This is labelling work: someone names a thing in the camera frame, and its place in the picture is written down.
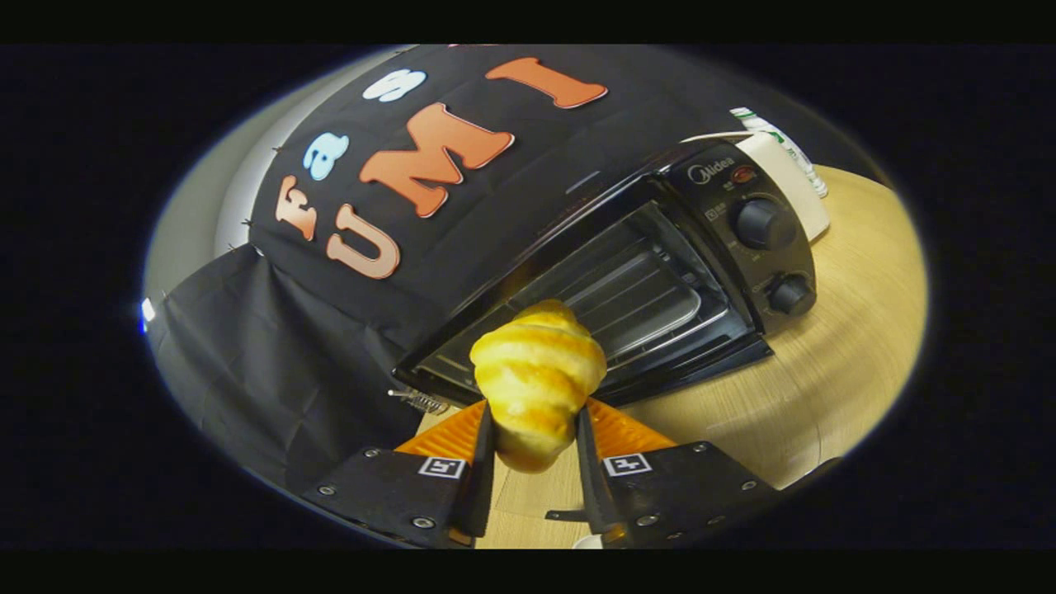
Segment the orange gripper pad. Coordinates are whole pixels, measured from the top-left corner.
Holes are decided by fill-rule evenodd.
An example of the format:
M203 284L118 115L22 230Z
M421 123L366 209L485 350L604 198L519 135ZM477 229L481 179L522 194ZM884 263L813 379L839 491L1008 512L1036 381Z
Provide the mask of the orange gripper pad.
M436 427L411 438L395 451L415 456L456 458L472 464L485 405L487 401L480 401L464 408Z
M626 456L675 447L678 444L595 398L587 398L598 458Z

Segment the wooden table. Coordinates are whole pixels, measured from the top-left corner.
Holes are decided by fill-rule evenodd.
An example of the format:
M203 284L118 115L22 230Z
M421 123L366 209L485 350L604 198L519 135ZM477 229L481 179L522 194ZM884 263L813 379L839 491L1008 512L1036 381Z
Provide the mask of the wooden table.
M883 419L924 335L927 275L895 194L859 175L817 167L829 186L830 228L813 245L817 303L768 336L775 355L723 377L622 410L678 443L708 440L776 488L846 454ZM427 415L419 431L454 414ZM477 549L569 549L586 523L544 519L583 506L574 445L542 475L496 458L487 535Z

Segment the orange letter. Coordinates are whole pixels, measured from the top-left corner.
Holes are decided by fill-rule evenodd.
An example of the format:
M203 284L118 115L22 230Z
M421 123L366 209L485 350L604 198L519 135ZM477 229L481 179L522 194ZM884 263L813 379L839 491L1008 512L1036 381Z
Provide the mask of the orange letter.
M326 243L326 256L371 278L385 278L399 265L399 246L378 227L356 216L352 206L342 204L337 211L337 228L355 231L377 246L380 254L374 260L345 245L337 234Z
M286 175L282 179L282 186L279 188L279 204L275 208L275 220L286 221L294 225L304 235L304 239L312 241L316 235L316 209L301 208L308 203L308 197L301 190L295 190L297 178Z
M509 78L553 97L553 105L572 109L602 98L608 89L587 85L539 63L539 58L518 58L491 69L484 75L488 80Z
M444 104L433 104L407 122L407 131L417 150L383 150L374 153L359 171L364 184L381 182L415 205L421 218L432 217L448 200L442 187L426 187L415 180L460 184L461 171L448 151L461 155L463 165L479 169L513 144L513 134L491 132L448 112Z

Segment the oven control knob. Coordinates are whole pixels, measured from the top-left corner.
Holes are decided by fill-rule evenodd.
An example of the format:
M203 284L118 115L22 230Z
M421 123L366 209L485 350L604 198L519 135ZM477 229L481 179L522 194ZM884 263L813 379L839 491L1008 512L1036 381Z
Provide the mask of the oven control knob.
M770 293L770 307L790 316L802 316L816 300L817 295L799 275L787 277Z
M737 215L737 239L752 249L781 249L795 241L799 221L765 198L750 201Z

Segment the oven control panel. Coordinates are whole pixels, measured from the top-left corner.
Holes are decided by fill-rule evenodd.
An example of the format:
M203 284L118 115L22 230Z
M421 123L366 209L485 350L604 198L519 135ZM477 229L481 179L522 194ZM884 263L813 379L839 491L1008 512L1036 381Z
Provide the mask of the oven control panel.
M814 260L803 223L767 171L735 145L709 143L674 164L666 182L740 275L767 333L816 300Z

